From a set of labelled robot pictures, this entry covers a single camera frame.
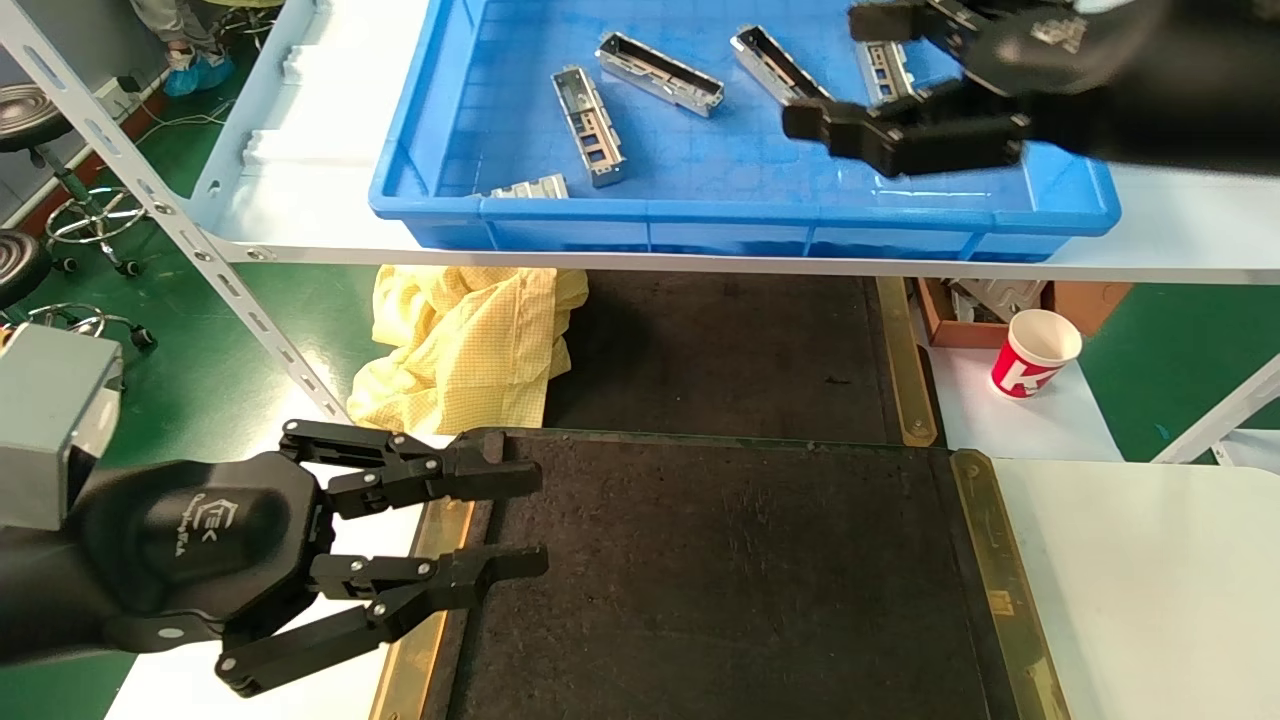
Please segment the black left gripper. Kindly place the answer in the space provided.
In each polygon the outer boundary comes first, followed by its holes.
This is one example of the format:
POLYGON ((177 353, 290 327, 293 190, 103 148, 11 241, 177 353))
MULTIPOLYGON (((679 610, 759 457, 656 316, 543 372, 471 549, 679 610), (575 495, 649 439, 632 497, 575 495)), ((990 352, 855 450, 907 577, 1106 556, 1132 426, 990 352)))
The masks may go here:
POLYGON ((490 461, 481 442, 466 438, 435 448, 390 430, 301 420, 285 424, 279 451, 110 471, 86 486, 67 530, 93 585, 95 648, 152 653, 255 639, 224 644, 216 665, 232 691, 253 698, 393 644, 439 612, 475 609, 498 582, 549 568, 543 544, 484 544, 436 559, 325 553, 333 512, 349 520, 440 498, 524 497, 543 488, 538 462, 490 461), (325 501, 298 464, 353 471, 328 482, 325 501), (268 635, 315 592, 353 606, 268 635))

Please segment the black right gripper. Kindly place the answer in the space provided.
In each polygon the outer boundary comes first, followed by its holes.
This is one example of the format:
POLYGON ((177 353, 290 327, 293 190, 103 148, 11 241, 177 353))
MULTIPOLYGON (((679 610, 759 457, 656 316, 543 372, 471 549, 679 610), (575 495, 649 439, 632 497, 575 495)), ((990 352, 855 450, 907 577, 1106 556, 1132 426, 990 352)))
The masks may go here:
POLYGON ((1123 78, 1171 13, 1171 1, 1129 1, 1084 13, 1041 6, 991 23, 963 1, 856 3, 847 10, 852 40, 927 41, 964 54, 969 79, 876 106, 799 99, 782 109, 782 129, 887 178, 1016 165, 1032 119, 1011 97, 1084 94, 1123 78))

